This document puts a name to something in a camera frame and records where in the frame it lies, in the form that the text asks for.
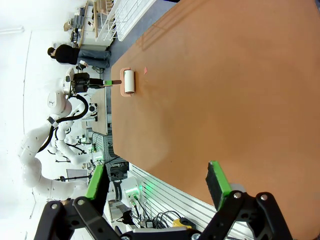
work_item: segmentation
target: white roller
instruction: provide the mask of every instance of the white roller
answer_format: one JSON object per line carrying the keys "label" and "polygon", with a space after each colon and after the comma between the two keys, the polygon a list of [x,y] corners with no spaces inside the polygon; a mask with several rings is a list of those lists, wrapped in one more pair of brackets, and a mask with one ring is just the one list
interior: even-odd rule
{"label": "white roller", "polygon": [[133,94],[135,92],[135,71],[124,71],[124,92],[126,94]]}

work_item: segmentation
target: bolt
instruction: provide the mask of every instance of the bolt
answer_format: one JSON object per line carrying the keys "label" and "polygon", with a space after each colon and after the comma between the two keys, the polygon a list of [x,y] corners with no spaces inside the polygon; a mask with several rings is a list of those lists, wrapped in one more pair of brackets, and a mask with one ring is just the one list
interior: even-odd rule
{"label": "bolt", "polygon": [[82,204],[85,203],[85,201],[83,201],[82,199],[80,199],[77,203],[78,203],[78,205],[82,205]]}
{"label": "bolt", "polygon": [[197,240],[200,238],[200,233],[195,233],[191,236],[191,240]]}
{"label": "bolt", "polygon": [[240,192],[236,192],[235,194],[233,194],[233,197],[235,199],[239,199],[241,197],[241,193]]}
{"label": "bolt", "polygon": [[265,201],[265,200],[267,200],[268,199],[268,196],[267,195],[265,195],[265,194],[263,194],[263,195],[261,195],[261,200],[263,200],[263,201]]}

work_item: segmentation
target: gray floor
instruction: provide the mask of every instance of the gray floor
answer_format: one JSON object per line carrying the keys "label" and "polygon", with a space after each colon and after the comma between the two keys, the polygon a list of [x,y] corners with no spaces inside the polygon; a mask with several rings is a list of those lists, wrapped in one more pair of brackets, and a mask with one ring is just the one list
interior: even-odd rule
{"label": "gray floor", "polygon": [[[111,66],[134,44],[138,38],[154,24],[159,18],[161,18],[169,9],[171,9],[176,3],[164,0],[156,0],[156,2],[149,8],[149,10],[138,21],[134,28],[129,32],[123,41],[114,39],[109,50],[112,55],[109,60],[110,67],[104,70],[102,75],[103,80],[110,80]],[[111,113],[111,88],[106,87],[106,111]]]}

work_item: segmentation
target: paint roller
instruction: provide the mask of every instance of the paint roller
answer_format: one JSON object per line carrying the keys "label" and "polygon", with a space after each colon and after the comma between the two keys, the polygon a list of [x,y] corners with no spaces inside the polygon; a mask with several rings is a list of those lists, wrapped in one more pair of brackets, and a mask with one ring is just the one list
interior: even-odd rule
{"label": "paint roller", "polygon": [[130,67],[125,67],[120,70],[120,80],[107,80],[106,85],[102,87],[120,85],[120,93],[123,97],[131,97],[135,92],[135,71]]}

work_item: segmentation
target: person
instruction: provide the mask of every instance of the person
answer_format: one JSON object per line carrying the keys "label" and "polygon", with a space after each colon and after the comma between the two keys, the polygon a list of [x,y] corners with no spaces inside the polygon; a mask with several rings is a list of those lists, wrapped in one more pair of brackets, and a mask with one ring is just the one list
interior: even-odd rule
{"label": "person", "polygon": [[82,50],[66,44],[62,44],[57,49],[49,47],[48,55],[61,64],[77,65],[85,61],[88,65],[101,69],[109,67],[110,51]]}

